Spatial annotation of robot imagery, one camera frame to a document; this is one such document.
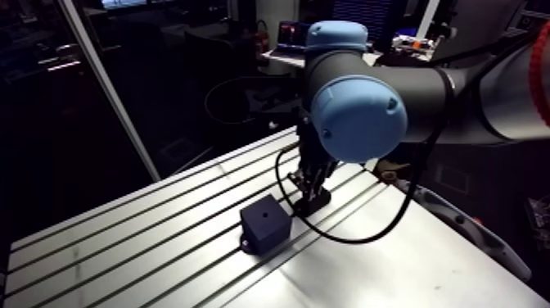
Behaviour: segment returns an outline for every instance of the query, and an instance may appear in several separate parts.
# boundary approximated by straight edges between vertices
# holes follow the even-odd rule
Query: metal work surface
[[[268,255],[241,252],[239,210],[270,193],[282,202],[273,164],[296,139],[288,129],[13,243],[5,307],[550,307],[416,203],[370,245],[294,219]],[[283,157],[282,174],[298,159]],[[348,238],[382,229],[404,197],[358,165],[326,187],[331,203],[309,219]]]

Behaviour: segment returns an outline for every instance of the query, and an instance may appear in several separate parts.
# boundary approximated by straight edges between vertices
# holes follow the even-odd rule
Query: fire extinguisher
[[[259,61],[265,60],[262,58],[262,53],[269,51],[269,34],[268,26],[265,21],[258,20],[256,22],[256,35],[255,35],[255,45],[256,45],[256,59]]]

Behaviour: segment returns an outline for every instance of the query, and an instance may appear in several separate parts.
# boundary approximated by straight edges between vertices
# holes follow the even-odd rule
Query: blue joint cap
[[[347,49],[358,52],[367,50],[367,27],[351,21],[319,21],[309,27],[305,51],[317,52]]]
[[[311,120],[325,150],[349,163],[388,154],[407,132],[401,97],[366,75],[336,78],[320,88],[313,98]]]

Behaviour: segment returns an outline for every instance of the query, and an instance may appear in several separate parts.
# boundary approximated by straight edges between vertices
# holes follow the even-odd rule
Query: computer monitor
[[[295,21],[281,21],[277,36],[278,48],[305,50],[305,39],[311,24]]]

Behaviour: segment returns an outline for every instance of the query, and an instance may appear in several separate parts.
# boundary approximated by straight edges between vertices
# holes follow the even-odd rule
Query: black cube
[[[246,252],[263,255],[291,236],[291,217],[272,195],[241,210]]]

